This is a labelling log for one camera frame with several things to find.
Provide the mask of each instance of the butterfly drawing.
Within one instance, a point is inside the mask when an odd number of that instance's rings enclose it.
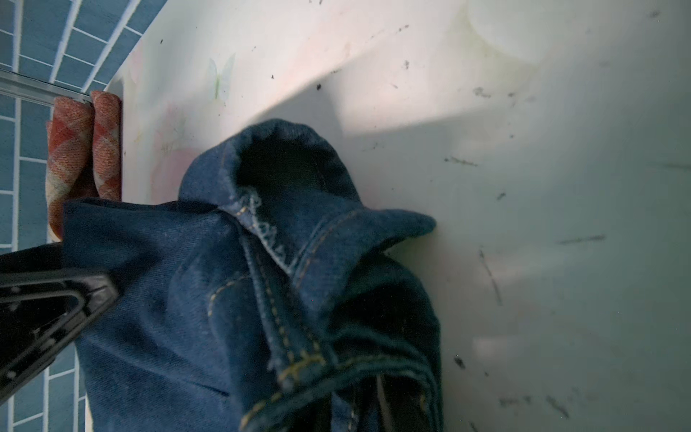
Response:
[[[205,82],[208,86],[208,94],[211,100],[220,100],[225,102],[228,100],[230,94],[230,75],[233,71],[233,63],[235,62],[235,54],[231,55],[223,66],[223,70],[218,73],[216,62],[209,59],[209,67],[207,68],[207,76]]]

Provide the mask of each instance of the blue tiled wall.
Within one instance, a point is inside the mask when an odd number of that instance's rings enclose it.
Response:
[[[165,1],[0,0],[0,68],[83,93],[102,90]],[[21,34],[15,29],[18,17]],[[20,36],[15,53],[14,40]],[[46,242],[49,117],[46,106],[0,95],[0,254]],[[15,196],[19,205],[13,220]],[[84,376],[78,373],[74,346],[69,346],[15,394],[12,418],[8,405],[0,406],[0,432],[39,432],[44,425],[50,432],[72,432],[75,422],[76,430],[83,431],[84,396]]]

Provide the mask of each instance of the white surface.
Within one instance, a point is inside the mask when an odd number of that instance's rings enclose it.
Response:
[[[685,430],[690,22],[685,0],[169,0],[110,85],[124,198],[174,199],[248,124],[309,124],[366,205],[437,219],[395,256],[442,322],[447,431]]]

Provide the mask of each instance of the denim jacket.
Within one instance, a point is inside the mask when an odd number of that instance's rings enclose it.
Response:
[[[334,149],[270,120],[178,201],[64,208],[63,265],[122,299],[77,340],[99,431],[441,431],[439,323],[383,252],[432,218],[362,205]]]

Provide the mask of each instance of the folded towel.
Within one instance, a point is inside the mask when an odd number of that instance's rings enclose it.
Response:
[[[118,96],[92,91],[93,105],[56,97],[48,122],[46,202],[48,225],[62,240],[62,207],[66,200],[101,197],[120,201],[120,122]]]

